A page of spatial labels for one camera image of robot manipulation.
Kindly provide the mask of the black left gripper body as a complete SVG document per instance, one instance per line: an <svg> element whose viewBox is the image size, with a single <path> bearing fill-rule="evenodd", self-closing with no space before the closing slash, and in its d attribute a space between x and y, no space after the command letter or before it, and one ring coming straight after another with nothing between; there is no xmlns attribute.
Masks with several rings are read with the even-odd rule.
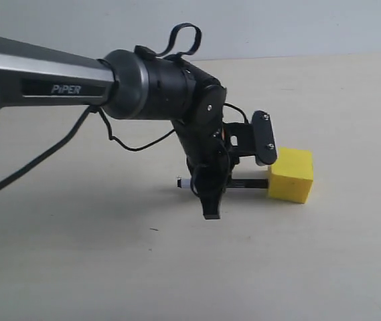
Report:
<svg viewBox="0 0 381 321"><path fill-rule="evenodd" d="M230 141L222 116L207 123L173 119L173 129L185 153L190 187L226 187L231 177Z"/></svg>

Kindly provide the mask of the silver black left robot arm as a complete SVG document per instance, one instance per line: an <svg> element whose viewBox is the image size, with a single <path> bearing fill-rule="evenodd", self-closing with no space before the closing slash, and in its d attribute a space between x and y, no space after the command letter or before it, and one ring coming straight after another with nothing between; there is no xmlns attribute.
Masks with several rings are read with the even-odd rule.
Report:
<svg viewBox="0 0 381 321"><path fill-rule="evenodd" d="M87 106L117 120L168 120L186 155L206 219L218 219L232 171L226 89L185 60L138 45L100 59L0 37L0 109Z"/></svg>

